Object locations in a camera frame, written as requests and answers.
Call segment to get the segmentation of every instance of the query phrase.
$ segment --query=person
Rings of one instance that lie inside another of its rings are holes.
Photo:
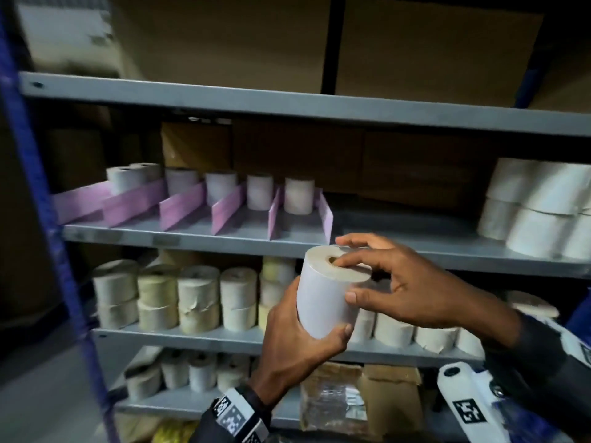
[[[390,294],[351,287],[345,294],[348,304],[418,327],[466,328],[483,341],[487,368],[501,387],[578,442],[591,443],[591,370],[567,364],[560,336],[550,327],[385,237],[351,233],[336,238],[336,244],[363,248],[338,258],[335,265],[363,263],[391,275]],[[353,331],[350,324],[337,325],[320,340],[301,326],[296,309],[298,283],[296,278],[269,313],[259,366],[247,385],[236,389],[250,406],[251,425],[240,427],[231,417],[226,420],[231,423],[228,427],[219,420],[229,404],[223,397],[202,416],[190,443],[264,440],[264,430],[253,431],[256,423],[268,429],[271,410],[287,391],[346,350]],[[517,374],[521,384],[509,373]]]

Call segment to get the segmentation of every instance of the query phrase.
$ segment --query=hand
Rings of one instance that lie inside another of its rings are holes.
[[[492,294],[463,282],[405,245],[372,233],[336,238],[338,245],[365,247],[335,260],[337,266],[367,264],[391,274],[392,295],[351,288],[345,300],[368,311],[425,328],[466,328],[484,339],[511,347],[517,341],[519,315]]]
[[[296,296],[300,277],[285,291],[267,319],[261,361],[249,385],[268,406],[306,379],[320,364],[342,353],[353,332],[350,324],[337,325],[323,339],[315,339],[301,326]]]

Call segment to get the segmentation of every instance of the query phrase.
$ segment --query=person's right hand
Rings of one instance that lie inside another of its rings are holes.
[[[507,347],[516,341],[520,330],[517,313],[492,294],[470,286],[409,247],[373,233],[347,234],[336,238],[336,244],[370,249],[347,253],[335,260],[335,265],[363,263],[392,276],[392,294],[351,288],[345,296],[349,304],[419,327],[463,327]]]

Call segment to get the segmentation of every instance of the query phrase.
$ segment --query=blue metal post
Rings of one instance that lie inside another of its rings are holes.
[[[51,193],[37,150],[37,143],[31,128],[26,104],[18,89],[18,83],[17,66],[12,59],[10,44],[4,29],[4,18],[0,13],[0,91],[4,99],[6,118],[17,144],[21,165],[33,195],[39,222],[47,240],[64,302],[70,313],[70,320],[86,362],[94,396],[100,404],[107,437],[110,443],[120,443],[113,420],[113,407],[100,370],[96,347],[89,332],[82,303],[78,296],[78,286],[71,272],[66,247],[62,240],[62,230],[57,224]]]

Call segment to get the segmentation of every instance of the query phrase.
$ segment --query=person's left hand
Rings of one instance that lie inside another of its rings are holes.
[[[315,339],[301,326],[296,296],[300,277],[285,291],[267,319],[261,361],[249,381],[250,387],[268,406],[277,402],[319,365],[342,353],[353,332],[350,324],[337,325],[323,339]]]

